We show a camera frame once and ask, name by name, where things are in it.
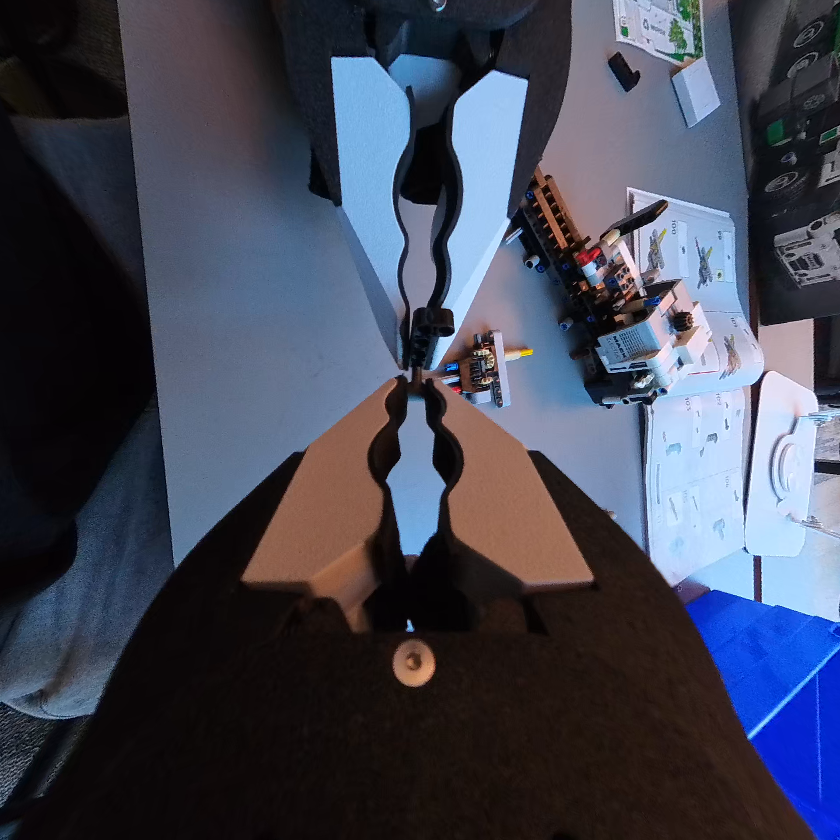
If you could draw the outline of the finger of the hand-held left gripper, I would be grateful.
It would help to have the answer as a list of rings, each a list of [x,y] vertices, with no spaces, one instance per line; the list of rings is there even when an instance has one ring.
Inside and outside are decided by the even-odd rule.
[[[407,253],[398,193],[413,151],[413,93],[373,57],[331,58],[339,220],[365,296],[397,367],[407,368]]]
[[[526,79],[489,71],[444,121],[444,188],[434,216],[432,305],[450,310],[457,333],[509,224]]]

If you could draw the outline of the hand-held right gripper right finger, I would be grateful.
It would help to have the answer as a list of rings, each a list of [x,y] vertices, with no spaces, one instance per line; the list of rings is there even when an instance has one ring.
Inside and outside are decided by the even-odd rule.
[[[539,598],[594,575],[528,450],[431,379],[433,467],[444,486],[423,548],[425,627],[546,627]]]

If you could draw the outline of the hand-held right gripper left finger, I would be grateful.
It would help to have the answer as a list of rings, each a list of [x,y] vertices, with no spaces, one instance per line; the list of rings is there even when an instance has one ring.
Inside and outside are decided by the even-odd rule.
[[[387,483],[401,457],[408,382],[387,380],[311,443],[241,581],[252,590],[331,599],[355,632],[371,628],[365,604],[406,567]]]

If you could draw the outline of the grey black lego gear assembly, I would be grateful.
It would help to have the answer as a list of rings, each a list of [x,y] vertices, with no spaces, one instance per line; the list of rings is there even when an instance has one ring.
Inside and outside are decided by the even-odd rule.
[[[500,330],[476,332],[469,352],[444,364],[437,378],[474,406],[502,408],[511,404],[508,364],[532,355],[531,348],[506,350]]]

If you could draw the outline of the black L-shaped lego beam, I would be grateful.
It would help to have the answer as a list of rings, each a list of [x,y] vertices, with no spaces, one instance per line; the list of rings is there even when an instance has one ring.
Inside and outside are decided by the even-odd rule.
[[[441,339],[455,334],[454,313],[441,307],[414,310],[409,334],[407,366],[411,373],[409,392],[422,396],[427,371],[434,366],[434,354]]]

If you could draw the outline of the black angled lego beam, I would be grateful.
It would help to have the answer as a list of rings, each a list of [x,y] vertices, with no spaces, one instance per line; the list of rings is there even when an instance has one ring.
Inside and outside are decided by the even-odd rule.
[[[625,92],[633,91],[637,87],[641,79],[641,73],[639,70],[630,67],[621,51],[614,52],[606,63],[617,83]]]

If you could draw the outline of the white black lego truck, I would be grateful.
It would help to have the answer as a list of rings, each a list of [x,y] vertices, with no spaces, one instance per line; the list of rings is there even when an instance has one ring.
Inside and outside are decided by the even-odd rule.
[[[563,331],[582,342],[570,355],[584,365],[596,405],[652,405],[698,371],[711,344],[706,313],[683,280],[643,272],[626,238],[658,220],[659,199],[608,228],[597,241],[579,232],[559,188],[537,168],[506,243],[518,238],[524,264],[560,286]]]

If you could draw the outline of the black lego set box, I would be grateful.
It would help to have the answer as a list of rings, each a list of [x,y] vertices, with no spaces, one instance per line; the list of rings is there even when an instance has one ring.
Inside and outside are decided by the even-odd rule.
[[[762,324],[839,313],[839,2],[729,2]]]

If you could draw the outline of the sticker sheet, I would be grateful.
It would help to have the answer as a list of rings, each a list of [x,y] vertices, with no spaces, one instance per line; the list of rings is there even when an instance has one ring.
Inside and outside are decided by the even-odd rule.
[[[701,1],[612,1],[616,42],[683,67],[704,56]]]

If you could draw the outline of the small white box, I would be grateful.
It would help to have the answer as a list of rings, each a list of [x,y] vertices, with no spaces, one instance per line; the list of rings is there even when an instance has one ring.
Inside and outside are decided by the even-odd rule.
[[[691,61],[677,70],[670,80],[687,128],[694,128],[720,107],[706,57]]]

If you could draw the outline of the open instruction booklet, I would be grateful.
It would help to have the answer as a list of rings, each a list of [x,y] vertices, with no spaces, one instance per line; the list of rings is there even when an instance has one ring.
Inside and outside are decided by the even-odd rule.
[[[764,357],[742,305],[731,216],[667,202],[633,235],[634,254],[662,280],[683,282],[710,331],[698,362],[644,415],[647,552],[675,586],[743,549],[745,394]]]

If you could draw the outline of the white metal laptop stand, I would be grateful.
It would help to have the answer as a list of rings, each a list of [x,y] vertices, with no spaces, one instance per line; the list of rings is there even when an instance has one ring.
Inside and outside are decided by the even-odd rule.
[[[793,558],[807,531],[839,540],[837,530],[809,511],[815,473],[838,475],[837,461],[816,458],[818,429],[838,416],[838,406],[820,407],[814,391],[776,371],[764,374],[752,418],[744,516],[749,554]]]

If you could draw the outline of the blue plastic bin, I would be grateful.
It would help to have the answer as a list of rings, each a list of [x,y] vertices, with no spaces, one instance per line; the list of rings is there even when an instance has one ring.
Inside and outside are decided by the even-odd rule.
[[[839,629],[723,591],[687,611],[740,722],[817,838],[839,838]]]

